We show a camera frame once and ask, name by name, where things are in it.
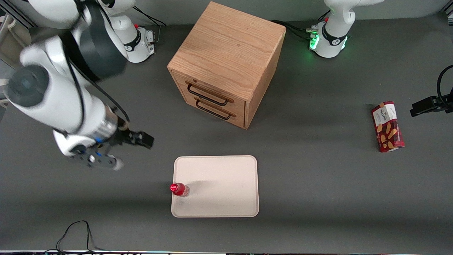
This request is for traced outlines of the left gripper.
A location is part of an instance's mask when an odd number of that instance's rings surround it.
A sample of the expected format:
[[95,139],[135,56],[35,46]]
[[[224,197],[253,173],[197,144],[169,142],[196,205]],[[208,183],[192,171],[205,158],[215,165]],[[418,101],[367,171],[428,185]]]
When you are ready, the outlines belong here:
[[419,116],[424,113],[444,111],[445,113],[453,112],[453,96],[443,95],[437,100],[436,96],[430,96],[424,100],[420,100],[412,104],[410,114],[412,117]]

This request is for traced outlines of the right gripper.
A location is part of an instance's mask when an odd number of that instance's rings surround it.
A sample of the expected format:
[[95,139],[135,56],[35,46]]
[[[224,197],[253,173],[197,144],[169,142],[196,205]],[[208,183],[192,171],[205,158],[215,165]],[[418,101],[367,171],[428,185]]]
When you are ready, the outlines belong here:
[[61,153],[69,158],[77,155],[87,155],[89,158],[115,158],[110,154],[113,146],[129,143],[152,149],[154,144],[154,137],[146,132],[129,132],[118,129],[107,138],[68,134],[60,130],[53,130],[53,136]]

